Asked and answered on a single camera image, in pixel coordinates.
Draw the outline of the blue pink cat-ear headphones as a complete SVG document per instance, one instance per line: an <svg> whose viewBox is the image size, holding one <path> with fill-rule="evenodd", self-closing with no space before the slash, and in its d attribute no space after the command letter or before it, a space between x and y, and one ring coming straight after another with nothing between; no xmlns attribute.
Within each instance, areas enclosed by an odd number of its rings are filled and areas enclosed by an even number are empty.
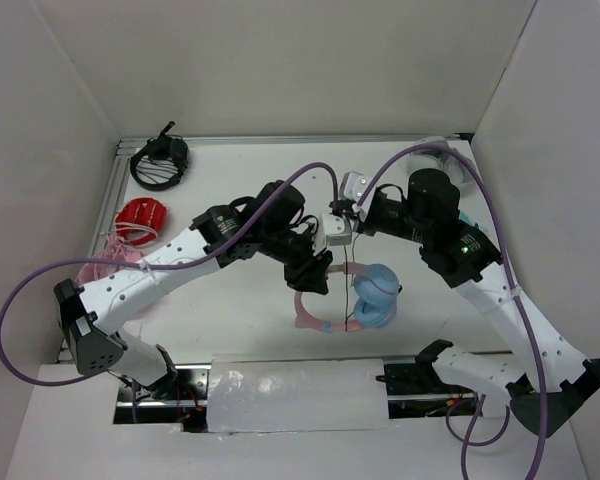
<svg viewBox="0 0 600 480"><path fill-rule="evenodd" d="M312 315L302 301L302 292L294 295L295 322L298 329L322 333L356 333L366 329L381 329L391 323L397 312L398 296L402 291L397 275L384 264L344 262L332 265L327 275L351 275L358 299L353 312L343 322L336 323Z"/></svg>

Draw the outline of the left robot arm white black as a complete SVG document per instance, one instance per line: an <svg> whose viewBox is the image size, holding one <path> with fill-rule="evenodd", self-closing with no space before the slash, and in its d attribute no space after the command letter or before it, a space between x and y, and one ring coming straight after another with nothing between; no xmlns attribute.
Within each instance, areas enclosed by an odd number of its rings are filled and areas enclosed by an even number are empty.
<svg viewBox="0 0 600 480"><path fill-rule="evenodd" d="M255 197L210 207L131 268L84 285L58 283L60 326L77 371L87 377L109 371L153 398L169 397L178 381L169 354L128 333L125 324L179 287L256 254L282 264L291 289L327 294L333 255L315 247L311 230L298 231L294 219L304 204L295 187L270 182Z"/></svg>

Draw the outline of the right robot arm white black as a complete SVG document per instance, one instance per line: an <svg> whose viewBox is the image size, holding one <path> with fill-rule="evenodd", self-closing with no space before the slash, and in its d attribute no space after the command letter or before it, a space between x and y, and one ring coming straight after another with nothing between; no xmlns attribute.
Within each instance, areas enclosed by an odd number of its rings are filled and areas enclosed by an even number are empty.
<svg viewBox="0 0 600 480"><path fill-rule="evenodd" d="M600 359L589 359L550 324L518 287L503 257L480 229L461 220L460 192L435 169L413 173L399 200L376 188L355 193L360 233L419 244L430 270L495 329L513 358L498 362L437 340L416 357L416 379L428 392L467 387L507 405L535 435L552 436L600 389Z"/></svg>

